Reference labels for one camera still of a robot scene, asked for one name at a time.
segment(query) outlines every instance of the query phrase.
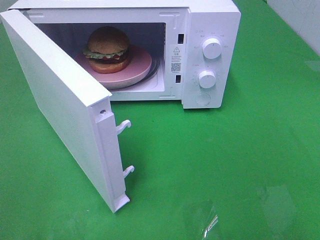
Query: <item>warning label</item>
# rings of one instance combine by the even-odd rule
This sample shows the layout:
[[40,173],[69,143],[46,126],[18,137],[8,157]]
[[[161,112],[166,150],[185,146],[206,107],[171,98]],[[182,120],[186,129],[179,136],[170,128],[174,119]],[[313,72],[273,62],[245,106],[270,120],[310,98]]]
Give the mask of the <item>warning label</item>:
[[173,74],[180,73],[182,71],[182,62],[183,62],[183,45],[171,45],[170,46],[170,55],[171,55],[171,72]]

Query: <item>burger patty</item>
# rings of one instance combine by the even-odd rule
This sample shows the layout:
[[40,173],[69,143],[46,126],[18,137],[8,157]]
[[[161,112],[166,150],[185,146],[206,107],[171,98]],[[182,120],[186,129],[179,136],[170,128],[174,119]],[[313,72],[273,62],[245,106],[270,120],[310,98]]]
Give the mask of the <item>burger patty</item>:
[[127,50],[124,54],[122,54],[121,56],[117,56],[117,59],[116,58],[90,58],[91,60],[94,60],[96,61],[97,63],[100,63],[100,64],[118,64],[118,63],[121,63],[122,61],[124,61],[128,55],[129,55],[129,50]]

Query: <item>qr code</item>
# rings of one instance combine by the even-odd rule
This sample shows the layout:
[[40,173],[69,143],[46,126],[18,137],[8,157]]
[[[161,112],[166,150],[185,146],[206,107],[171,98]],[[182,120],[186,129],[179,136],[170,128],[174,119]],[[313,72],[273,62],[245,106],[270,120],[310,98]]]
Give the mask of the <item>qr code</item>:
[[171,72],[180,72],[181,63],[171,63]]

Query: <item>bottom bun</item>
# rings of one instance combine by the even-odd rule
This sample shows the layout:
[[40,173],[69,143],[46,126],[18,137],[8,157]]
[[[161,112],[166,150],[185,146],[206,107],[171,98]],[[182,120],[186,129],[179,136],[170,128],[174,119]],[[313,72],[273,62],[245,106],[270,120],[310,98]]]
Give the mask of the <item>bottom bun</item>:
[[119,63],[100,63],[94,59],[89,58],[89,64],[93,70],[100,74],[111,74],[116,73],[124,69],[130,63],[130,57],[128,56],[125,60]]

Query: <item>pink plate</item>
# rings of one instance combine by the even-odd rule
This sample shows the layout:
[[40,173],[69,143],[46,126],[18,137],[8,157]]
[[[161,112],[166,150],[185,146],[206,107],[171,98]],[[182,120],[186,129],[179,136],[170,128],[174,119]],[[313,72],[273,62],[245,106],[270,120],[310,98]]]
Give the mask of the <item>pink plate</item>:
[[75,57],[75,61],[107,89],[119,89],[142,80],[151,67],[152,58],[141,47],[131,45],[129,47],[129,58],[131,58],[129,65],[125,69],[114,73],[98,73],[94,71],[88,59],[82,53]]

